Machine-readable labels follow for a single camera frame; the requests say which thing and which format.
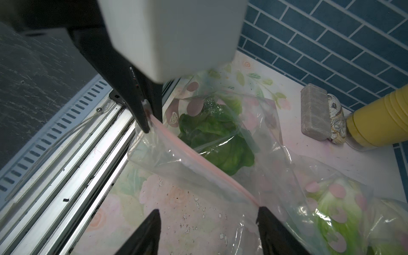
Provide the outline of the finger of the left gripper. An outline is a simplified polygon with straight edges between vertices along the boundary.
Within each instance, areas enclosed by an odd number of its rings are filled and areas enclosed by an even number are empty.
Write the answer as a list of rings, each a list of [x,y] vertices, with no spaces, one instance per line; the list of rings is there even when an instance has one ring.
[[[162,120],[163,85],[152,82],[117,50],[104,27],[69,30],[74,45],[116,90],[144,133],[149,120]]]

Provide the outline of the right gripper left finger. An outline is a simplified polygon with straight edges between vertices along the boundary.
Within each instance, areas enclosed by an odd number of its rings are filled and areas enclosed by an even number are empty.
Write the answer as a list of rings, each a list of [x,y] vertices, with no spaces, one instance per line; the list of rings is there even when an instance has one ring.
[[[158,255],[162,221],[154,209],[115,255]]]

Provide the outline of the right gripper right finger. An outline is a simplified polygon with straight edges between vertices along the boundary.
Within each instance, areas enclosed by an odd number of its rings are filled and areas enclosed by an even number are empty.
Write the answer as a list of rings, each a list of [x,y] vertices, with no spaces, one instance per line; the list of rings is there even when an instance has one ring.
[[[263,254],[310,255],[306,248],[267,207],[259,208],[256,223],[259,229]]]

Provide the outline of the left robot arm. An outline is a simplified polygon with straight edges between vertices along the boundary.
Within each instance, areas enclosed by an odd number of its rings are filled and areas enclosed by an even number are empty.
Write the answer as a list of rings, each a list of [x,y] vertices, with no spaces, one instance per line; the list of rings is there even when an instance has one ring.
[[[230,62],[247,1],[2,1],[1,21],[40,36],[65,29],[142,131],[162,119],[169,80]]]

